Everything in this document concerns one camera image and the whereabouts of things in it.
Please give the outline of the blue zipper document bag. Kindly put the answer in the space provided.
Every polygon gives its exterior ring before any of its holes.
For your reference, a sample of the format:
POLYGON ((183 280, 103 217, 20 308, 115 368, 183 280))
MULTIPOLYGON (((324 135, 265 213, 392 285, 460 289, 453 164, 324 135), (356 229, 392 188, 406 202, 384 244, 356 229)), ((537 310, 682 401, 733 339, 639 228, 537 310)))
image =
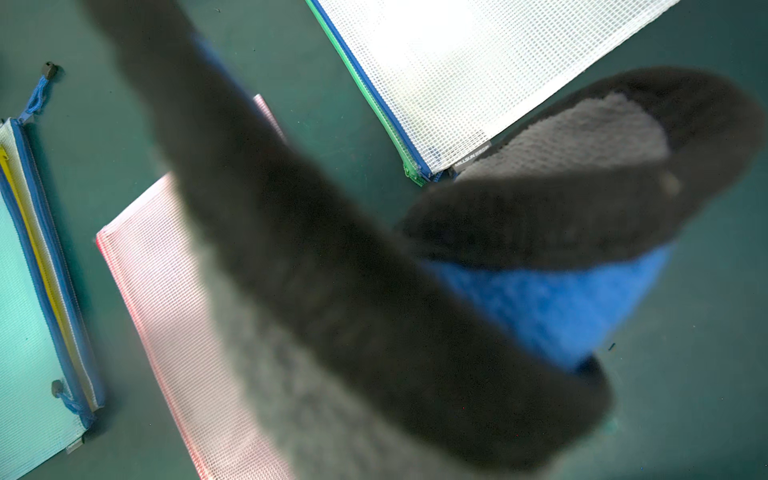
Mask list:
POLYGON ((423 185, 669 8, 666 1, 312 1, 309 9, 423 185))

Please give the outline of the grey blue microfibre cloth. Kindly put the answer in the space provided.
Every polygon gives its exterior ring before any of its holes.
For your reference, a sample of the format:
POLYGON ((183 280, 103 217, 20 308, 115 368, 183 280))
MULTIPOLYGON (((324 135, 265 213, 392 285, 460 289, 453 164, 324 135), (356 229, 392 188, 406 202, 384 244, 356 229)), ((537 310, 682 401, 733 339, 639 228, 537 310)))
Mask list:
POLYGON ((763 147, 737 84, 631 70, 550 105, 386 232, 174 1, 86 1, 170 169, 242 395, 299 479, 539 479, 599 428, 596 349, 763 147))

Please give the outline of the green mesh document bag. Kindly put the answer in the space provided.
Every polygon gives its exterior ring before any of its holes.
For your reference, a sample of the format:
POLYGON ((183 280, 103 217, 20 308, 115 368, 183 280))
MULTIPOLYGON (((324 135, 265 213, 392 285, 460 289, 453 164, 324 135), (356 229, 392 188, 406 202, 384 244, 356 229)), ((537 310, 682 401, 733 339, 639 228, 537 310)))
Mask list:
POLYGON ((391 109, 386 105, 369 76, 363 71, 361 64, 347 45, 346 41, 342 38, 323 6, 316 0, 307 0, 306 4, 324 31, 326 37, 333 45, 336 53, 342 60, 366 103, 385 129, 389 139, 398 152, 405 175, 418 186, 424 186, 431 182, 431 170, 424 163, 421 155, 417 152, 412 141, 407 137, 402 125, 395 118, 391 109))

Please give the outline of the pink mesh document bag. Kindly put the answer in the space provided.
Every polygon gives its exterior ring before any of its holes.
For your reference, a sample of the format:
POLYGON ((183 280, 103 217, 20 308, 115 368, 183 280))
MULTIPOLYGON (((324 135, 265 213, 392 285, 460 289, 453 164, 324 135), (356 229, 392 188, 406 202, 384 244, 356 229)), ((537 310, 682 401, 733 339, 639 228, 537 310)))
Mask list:
POLYGON ((238 393, 207 309, 173 178, 96 236, 154 377, 202 479, 289 479, 238 393))

